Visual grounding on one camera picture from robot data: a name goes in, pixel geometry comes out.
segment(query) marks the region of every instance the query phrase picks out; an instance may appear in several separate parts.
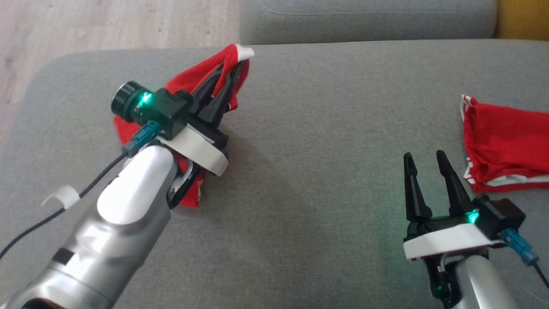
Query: wooden floor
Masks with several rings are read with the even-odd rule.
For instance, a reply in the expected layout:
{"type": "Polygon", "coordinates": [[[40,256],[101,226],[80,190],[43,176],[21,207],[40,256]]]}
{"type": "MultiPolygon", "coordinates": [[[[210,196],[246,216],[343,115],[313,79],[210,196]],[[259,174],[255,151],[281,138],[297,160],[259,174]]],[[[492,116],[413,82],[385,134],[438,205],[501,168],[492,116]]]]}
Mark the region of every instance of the wooden floor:
{"type": "Polygon", "coordinates": [[[0,0],[0,148],[30,80],[51,60],[101,49],[224,46],[239,0],[0,0]]]}

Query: folded red cloth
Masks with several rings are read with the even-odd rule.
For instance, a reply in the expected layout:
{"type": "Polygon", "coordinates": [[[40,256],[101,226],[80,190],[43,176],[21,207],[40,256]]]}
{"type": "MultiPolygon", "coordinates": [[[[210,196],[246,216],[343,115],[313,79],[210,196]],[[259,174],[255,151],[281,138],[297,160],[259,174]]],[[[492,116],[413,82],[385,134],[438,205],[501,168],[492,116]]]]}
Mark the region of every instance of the folded red cloth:
{"type": "Polygon", "coordinates": [[[479,103],[462,96],[463,139],[473,190],[549,188],[549,113],[479,103]]]}
{"type": "MultiPolygon", "coordinates": [[[[236,95],[248,76],[248,71],[250,68],[249,59],[253,55],[254,51],[251,48],[242,47],[239,44],[231,44],[221,52],[176,75],[166,84],[166,89],[170,93],[176,93],[178,90],[186,90],[192,93],[206,78],[208,78],[208,76],[211,75],[211,73],[219,67],[221,63],[223,63],[221,76],[212,93],[212,96],[215,97],[225,84],[227,74],[237,65],[237,63],[244,61],[229,102],[229,110],[232,111],[238,107],[236,95]]],[[[118,133],[118,138],[123,144],[128,143],[131,140],[132,135],[139,130],[139,126],[137,124],[128,123],[118,116],[114,117],[113,123],[116,128],[116,132],[118,133]]],[[[179,153],[174,152],[173,154],[177,163],[181,167],[181,170],[186,170],[187,160],[179,153]]],[[[197,176],[196,181],[181,201],[181,205],[187,207],[198,206],[198,201],[200,200],[200,187],[203,179],[204,175],[202,173],[197,176]]]]}

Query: camera lens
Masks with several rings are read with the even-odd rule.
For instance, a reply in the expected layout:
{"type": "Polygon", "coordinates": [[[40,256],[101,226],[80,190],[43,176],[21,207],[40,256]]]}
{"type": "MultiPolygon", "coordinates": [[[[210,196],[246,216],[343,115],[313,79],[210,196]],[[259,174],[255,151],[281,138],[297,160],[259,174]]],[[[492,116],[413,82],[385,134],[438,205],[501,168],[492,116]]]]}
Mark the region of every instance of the camera lens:
{"type": "Polygon", "coordinates": [[[134,110],[138,104],[147,102],[152,96],[152,91],[141,86],[135,81],[129,81],[120,88],[113,96],[110,105],[111,111],[127,122],[135,122],[134,110]]]}

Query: blue connector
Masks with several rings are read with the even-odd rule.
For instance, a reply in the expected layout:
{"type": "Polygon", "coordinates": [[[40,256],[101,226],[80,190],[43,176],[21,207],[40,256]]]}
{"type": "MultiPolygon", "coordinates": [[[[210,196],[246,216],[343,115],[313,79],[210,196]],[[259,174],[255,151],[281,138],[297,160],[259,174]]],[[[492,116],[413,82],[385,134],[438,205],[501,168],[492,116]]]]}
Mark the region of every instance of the blue connector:
{"type": "Polygon", "coordinates": [[[505,244],[513,249],[526,266],[532,266],[538,261],[538,256],[532,252],[532,247],[529,243],[520,236],[517,231],[512,228],[505,229],[501,232],[500,238],[505,244]]]}
{"type": "Polygon", "coordinates": [[[142,126],[137,133],[132,136],[132,140],[122,146],[122,152],[125,152],[128,158],[135,156],[139,149],[145,144],[152,142],[158,135],[160,135],[160,124],[155,121],[149,121],[146,125],[142,126]]]}

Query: gray cushion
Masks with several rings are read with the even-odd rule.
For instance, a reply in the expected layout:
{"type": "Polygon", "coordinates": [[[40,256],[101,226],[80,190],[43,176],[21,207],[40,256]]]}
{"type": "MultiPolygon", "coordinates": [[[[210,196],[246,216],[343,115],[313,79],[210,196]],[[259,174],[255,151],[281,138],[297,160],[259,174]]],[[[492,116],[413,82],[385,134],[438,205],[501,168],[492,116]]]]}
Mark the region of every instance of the gray cushion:
{"type": "MultiPolygon", "coordinates": [[[[104,51],[56,60],[32,82],[0,161],[0,243],[56,210],[119,153],[110,100],[135,79],[156,89],[215,48],[104,51]]],[[[225,116],[231,163],[200,208],[177,208],[117,308],[440,308],[402,249],[402,156],[414,154],[435,215],[447,213],[435,152],[466,166],[460,94],[549,112],[549,43],[400,41],[258,46],[240,107],[225,116]]],[[[63,243],[111,173],[0,261],[0,299],[63,243]]],[[[509,197],[549,274],[549,191],[509,197]]],[[[509,249],[491,260],[522,308],[549,293],[509,249]]]]}
{"type": "Polygon", "coordinates": [[[491,38],[495,0],[244,0],[245,44],[491,38]]]}

